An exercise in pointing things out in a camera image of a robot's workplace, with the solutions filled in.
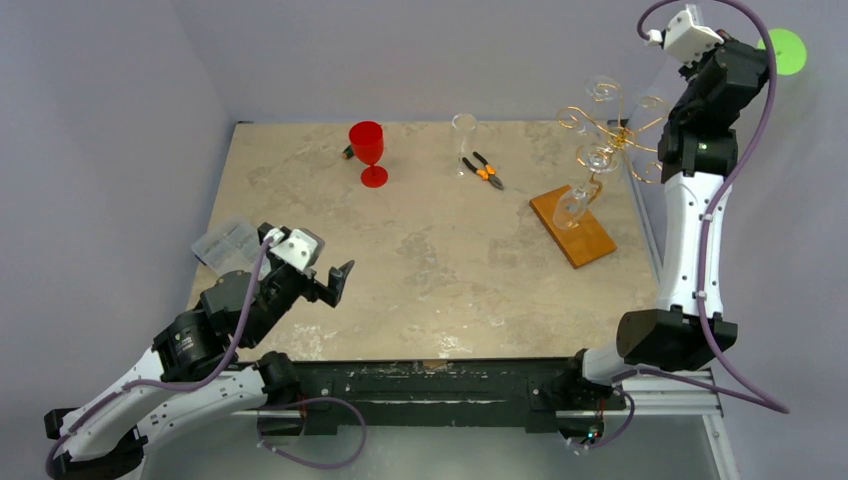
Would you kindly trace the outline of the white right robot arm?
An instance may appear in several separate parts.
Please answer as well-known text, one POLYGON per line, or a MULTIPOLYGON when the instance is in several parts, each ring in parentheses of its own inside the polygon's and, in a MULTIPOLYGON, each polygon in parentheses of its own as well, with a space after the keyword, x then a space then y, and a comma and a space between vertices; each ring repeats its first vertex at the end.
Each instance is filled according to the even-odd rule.
POLYGON ((658 143, 667 227, 660 284, 650 309, 625 313, 612 344, 579 353, 561 392, 576 407, 631 369, 697 370, 734 345, 718 280, 724 209, 737 167, 733 123, 770 82, 766 51, 729 39, 680 75, 687 87, 658 143))

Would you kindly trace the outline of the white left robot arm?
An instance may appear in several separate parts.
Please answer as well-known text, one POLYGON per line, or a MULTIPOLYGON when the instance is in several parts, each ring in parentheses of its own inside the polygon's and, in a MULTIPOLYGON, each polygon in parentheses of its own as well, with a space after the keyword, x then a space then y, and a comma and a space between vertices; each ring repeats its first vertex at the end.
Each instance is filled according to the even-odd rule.
POLYGON ((82 407, 49 411, 48 477, 119 479, 155 447, 240 410, 289 407, 304 416, 306 395, 286 354, 241 364, 236 351, 255 347, 300 298, 336 306, 354 264, 331 268, 327 285, 285 261, 272 266, 265 278, 223 275, 106 391, 82 407))

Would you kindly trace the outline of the clear round wine glass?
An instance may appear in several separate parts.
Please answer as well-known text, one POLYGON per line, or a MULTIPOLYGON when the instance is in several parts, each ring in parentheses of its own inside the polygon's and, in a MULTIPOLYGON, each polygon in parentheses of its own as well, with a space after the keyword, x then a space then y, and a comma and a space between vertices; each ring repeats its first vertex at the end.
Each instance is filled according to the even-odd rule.
POLYGON ((616 126, 624 109, 620 84, 604 75, 590 77, 585 83, 589 114, 600 127, 616 126))

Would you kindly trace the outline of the wooden rack base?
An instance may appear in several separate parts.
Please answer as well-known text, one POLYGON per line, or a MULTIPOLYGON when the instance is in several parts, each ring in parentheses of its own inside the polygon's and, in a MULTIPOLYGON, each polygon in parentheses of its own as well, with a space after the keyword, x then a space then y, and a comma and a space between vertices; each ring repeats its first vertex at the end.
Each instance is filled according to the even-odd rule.
POLYGON ((532 198, 529 205, 569 264, 578 269, 617 250, 616 243, 591 211, 580 214, 576 223, 560 228, 555 222, 557 205, 563 195, 571 203, 571 186, 564 185, 532 198))

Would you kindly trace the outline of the gold wire glass rack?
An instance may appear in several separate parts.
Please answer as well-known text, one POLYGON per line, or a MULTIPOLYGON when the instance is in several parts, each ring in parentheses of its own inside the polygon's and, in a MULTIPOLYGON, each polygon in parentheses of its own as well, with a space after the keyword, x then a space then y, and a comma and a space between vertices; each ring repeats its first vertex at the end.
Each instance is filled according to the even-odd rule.
POLYGON ((628 101, 622 86, 621 89, 624 109, 620 123, 616 126, 598 126, 589 114, 589 105, 585 108, 576 105, 564 106, 557 111, 556 121, 561 127, 580 135, 583 138, 580 145, 609 144, 616 149, 616 157, 619 160, 618 166, 624 165, 633 179, 647 185, 657 184, 662 173, 662 166, 658 161, 648 162, 643 172, 639 172, 637 167, 634 166, 631 158, 633 152, 655 154, 657 149, 637 144, 632 140, 633 132, 629 129, 628 123, 634 110, 634 101, 628 101))

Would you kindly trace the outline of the green plastic goblet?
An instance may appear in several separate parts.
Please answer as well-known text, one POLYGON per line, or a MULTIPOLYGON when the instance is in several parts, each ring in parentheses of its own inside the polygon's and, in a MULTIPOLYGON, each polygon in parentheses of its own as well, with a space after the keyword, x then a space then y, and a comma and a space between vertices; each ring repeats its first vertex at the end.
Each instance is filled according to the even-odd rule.
POLYGON ((801 72, 808 59, 802 38, 786 28, 773 28, 768 33, 774 47, 777 74, 792 76, 801 72))

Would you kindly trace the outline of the clear champagne flute with label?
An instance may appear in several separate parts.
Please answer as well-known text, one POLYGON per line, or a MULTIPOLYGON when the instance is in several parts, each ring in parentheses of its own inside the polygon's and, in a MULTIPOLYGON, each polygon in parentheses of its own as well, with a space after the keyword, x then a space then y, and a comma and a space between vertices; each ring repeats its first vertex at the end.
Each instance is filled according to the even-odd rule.
POLYGON ((587 170, 584 181, 563 193, 555 206, 552 220, 560 230, 575 229, 588 212, 588 207, 600 195, 603 184, 599 175, 617 169, 619 160, 616 149, 609 144, 591 143, 579 145, 576 160, 587 170))

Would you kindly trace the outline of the red plastic goblet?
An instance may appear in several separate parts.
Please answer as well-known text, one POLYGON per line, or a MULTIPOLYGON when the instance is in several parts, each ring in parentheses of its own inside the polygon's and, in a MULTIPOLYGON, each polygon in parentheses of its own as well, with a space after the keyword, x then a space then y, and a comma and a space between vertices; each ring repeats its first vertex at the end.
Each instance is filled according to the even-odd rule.
POLYGON ((348 134, 354 156, 365 169, 360 175, 361 183, 368 188, 380 188, 388 181, 388 171, 378 165, 384 153, 384 132, 374 121, 362 121, 352 126, 348 134))

